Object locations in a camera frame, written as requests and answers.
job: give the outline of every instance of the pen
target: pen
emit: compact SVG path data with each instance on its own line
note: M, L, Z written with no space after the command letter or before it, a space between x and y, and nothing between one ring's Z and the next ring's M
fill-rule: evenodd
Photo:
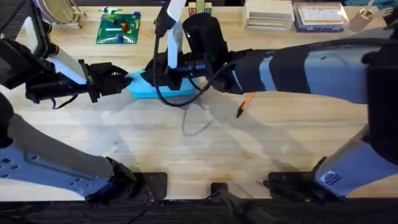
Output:
M240 117L242 115L243 111L248 107L248 104L253 99L253 97L254 97L254 93L249 93L248 94L248 96L246 97L246 100L239 107L238 112L236 113L236 118L238 118L238 117Z

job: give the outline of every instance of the blue plastic block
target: blue plastic block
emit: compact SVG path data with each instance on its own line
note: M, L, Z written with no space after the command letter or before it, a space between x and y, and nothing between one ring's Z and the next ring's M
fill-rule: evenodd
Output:
M141 70L128 75L133 78L133 81L127 86L127 89L135 98L158 98L155 88L141 77L141 73L143 72L145 71ZM182 80L180 90L172 91L167 86L160 86L159 89L164 97L185 96L195 93L194 87L187 78Z

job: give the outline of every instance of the label sticker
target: label sticker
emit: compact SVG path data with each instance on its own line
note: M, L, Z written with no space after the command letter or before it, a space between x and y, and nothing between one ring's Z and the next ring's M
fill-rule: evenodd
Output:
M332 185L332 184L336 183L340 179L341 179L341 177L338 174L336 174L335 172L331 171L331 170L326 172L321 177L321 180L327 185Z

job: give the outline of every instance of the wooden table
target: wooden table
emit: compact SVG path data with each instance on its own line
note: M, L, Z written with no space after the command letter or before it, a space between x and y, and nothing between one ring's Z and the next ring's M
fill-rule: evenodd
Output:
M82 30L55 29L52 40L72 57L88 63L113 62L131 72L144 68L152 58L153 21L159 8L123 8L123 13L141 11L137 45L95 45L99 8L82 7L88 14ZM358 10L346 7L349 17ZM241 14L240 7L213 10L230 50L278 49L353 34L246 31ZM375 19L367 29L382 26L384 21ZM24 31L18 41L27 42ZM160 49L165 50L164 41ZM186 41L183 49L189 51ZM96 104L88 95L81 95L57 111L51 110L51 102L34 105L25 99L23 86L0 90L30 124L62 142L90 154L110 156L130 168L167 172L169 199L203 198L212 182L229 183L232 193L240 197L269 198L269 191L257 180L272 171L311 170L366 122L366 106L313 95L258 93L236 119L244 97L212 89L186 108L171 108L159 100L137 100L125 90ZM398 177L389 177L349 196L398 197L396 183ZM82 200L66 190L14 180L1 180L0 192L2 201Z

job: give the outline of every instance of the black cable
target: black cable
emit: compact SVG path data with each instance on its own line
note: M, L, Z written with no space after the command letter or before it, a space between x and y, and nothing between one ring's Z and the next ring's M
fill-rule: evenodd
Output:
M195 89L197 89L198 91L201 91L201 88L199 88L199 86L197 86L197 85L195 84L195 82L192 80L191 77L189 77L188 80L189 80L189 82L191 83L191 85L192 85Z
M62 103L62 104L61 104L60 106L58 106L58 107L57 107L57 102L55 102L55 99L54 99L54 98L51 98L51 101L52 101L52 109L53 109L53 110L61 109L61 108L63 108L64 106L66 106L66 105L70 104L71 102L75 101L75 99L76 99L78 96L79 96L79 95L73 96L73 97L70 98L68 101Z
M131 220L129 220L128 222L126 222L125 224L132 224L135 221L137 221L138 219L140 219L141 217L143 217L153 206L155 205L155 203L153 203L151 206L148 206L146 209L144 209L141 213L139 213L137 216L135 216L134 218L132 218Z
M160 99L164 104L166 104L167 106L181 107L181 106L187 106L187 105L193 103L193 102L194 102L195 100L197 100L200 96L202 96L202 94L204 94L204 92L206 92L206 91L209 89L209 87L211 86L211 84L213 83L213 81L218 77L218 75L221 74L222 71L224 71L224 69L226 69L226 68L228 68L228 67L230 67L230 66L236 64L236 62L237 62L237 61L230 62L230 63L224 65L221 69L219 69L213 76L210 77L210 79L208 80L208 83L200 90L200 92L199 92L198 94L196 94L196 95L195 95L193 98L191 98L190 100L188 100L188 101L186 101L186 102L184 102L184 103L171 103L171 102L167 101L167 100L163 97L162 93L160 92L159 86L158 86L158 84L157 84L157 75L156 75L156 74L157 74L157 53L158 53L158 51L159 51L159 40L160 40L160 37L159 37L158 35L156 35L156 39L155 39L155 50L154 50L154 61L153 61L153 63L154 63L154 65L153 65L154 74L153 74L152 79L153 79L154 86L155 86L155 89L156 89L156 93L157 93L159 99Z
M14 9L14 11L11 13L10 17L5 20L4 24L0 26L0 33L8 26L8 24L13 20L13 18L17 15L17 13L22 9L24 4L27 2L27 0L21 0L19 5Z

